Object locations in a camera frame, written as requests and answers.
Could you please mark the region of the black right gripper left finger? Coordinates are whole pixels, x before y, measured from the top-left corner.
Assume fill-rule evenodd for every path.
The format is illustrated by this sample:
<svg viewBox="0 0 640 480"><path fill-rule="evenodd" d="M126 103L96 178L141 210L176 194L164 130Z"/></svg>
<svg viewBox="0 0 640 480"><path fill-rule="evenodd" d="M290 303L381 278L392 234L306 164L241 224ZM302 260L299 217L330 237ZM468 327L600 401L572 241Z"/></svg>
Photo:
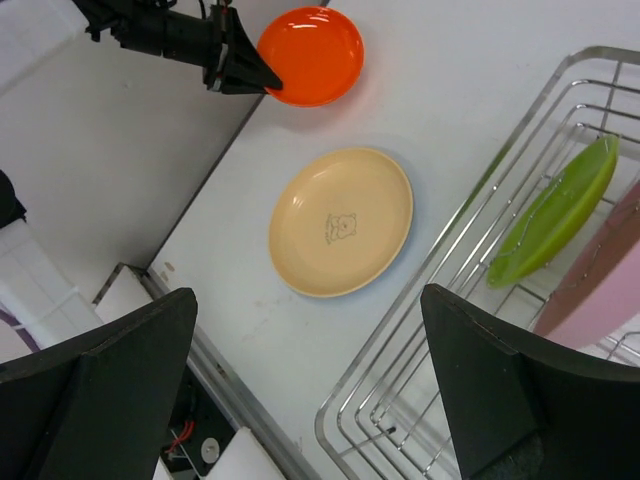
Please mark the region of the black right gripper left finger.
<svg viewBox="0 0 640 480"><path fill-rule="evenodd" d="M150 479L198 303L179 288L1 366L4 479Z"/></svg>

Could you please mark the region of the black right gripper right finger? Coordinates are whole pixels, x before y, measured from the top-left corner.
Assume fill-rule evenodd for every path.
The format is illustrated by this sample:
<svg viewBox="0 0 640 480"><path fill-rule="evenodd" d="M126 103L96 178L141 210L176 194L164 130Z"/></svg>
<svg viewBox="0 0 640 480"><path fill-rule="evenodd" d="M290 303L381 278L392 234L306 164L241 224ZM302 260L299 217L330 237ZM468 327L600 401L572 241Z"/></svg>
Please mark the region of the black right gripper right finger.
<svg viewBox="0 0 640 480"><path fill-rule="evenodd" d="M462 478L638 478L638 368L555 344L437 284L420 303Z"/></svg>

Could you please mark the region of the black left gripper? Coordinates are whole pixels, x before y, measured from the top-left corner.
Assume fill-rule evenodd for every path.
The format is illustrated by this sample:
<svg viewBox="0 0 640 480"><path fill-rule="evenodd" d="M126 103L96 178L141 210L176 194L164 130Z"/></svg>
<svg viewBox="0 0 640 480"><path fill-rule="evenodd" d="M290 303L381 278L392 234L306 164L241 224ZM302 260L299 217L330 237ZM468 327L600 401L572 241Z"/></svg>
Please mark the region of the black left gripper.
<svg viewBox="0 0 640 480"><path fill-rule="evenodd" d="M203 69L203 83L226 95L279 91L282 80L258 53L237 10L226 1L200 15L175 11L175 1L76 1L88 21L86 32L98 42L105 31L120 47Z"/></svg>

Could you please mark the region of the orange translucent plate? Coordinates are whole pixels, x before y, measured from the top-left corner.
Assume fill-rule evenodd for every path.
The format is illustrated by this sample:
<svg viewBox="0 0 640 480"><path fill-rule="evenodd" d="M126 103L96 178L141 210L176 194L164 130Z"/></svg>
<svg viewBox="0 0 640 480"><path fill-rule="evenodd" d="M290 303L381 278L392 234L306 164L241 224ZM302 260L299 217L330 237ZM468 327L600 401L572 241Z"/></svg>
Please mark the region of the orange translucent plate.
<svg viewBox="0 0 640 480"><path fill-rule="evenodd" d="M319 107L345 95L365 59L362 36L343 13L307 6L276 18L262 33L258 52L282 87L266 92L295 107Z"/></svg>

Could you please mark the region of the pink plate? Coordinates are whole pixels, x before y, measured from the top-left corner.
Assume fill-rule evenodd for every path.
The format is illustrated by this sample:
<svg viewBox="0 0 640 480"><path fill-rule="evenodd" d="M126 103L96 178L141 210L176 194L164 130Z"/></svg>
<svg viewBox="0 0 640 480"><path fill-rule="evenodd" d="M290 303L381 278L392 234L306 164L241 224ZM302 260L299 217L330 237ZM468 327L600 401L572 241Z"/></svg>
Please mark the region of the pink plate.
<svg viewBox="0 0 640 480"><path fill-rule="evenodd" d="M550 295L533 332L580 349L639 313L639 186L611 211Z"/></svg>

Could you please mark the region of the beige plate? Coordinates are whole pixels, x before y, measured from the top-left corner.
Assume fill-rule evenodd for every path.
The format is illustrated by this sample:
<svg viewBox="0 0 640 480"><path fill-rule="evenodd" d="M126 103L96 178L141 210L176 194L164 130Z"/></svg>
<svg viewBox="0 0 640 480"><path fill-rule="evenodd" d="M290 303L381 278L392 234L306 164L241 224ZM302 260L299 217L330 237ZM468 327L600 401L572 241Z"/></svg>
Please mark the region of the beige plate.
<svg viewBox="0 0 640 480"><path fill-rule="evenodd" d="M393 263L413 213L412 186L396 160L364 147L330 152L280 195L268 229L272 265L299 294L350 294Z"/></svg>

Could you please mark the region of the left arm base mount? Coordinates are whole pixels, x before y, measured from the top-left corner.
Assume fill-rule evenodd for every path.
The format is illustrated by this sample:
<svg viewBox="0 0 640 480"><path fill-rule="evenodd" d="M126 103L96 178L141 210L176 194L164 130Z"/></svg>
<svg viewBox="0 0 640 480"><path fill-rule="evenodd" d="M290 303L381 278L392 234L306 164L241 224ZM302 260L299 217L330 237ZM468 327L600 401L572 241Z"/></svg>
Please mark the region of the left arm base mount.
<svg viewBox="0 0 640 480"><path fill-rule="evenodd" d="M220 459L236 429L186 367L160 458L173 479L203 479Z"/></svg>

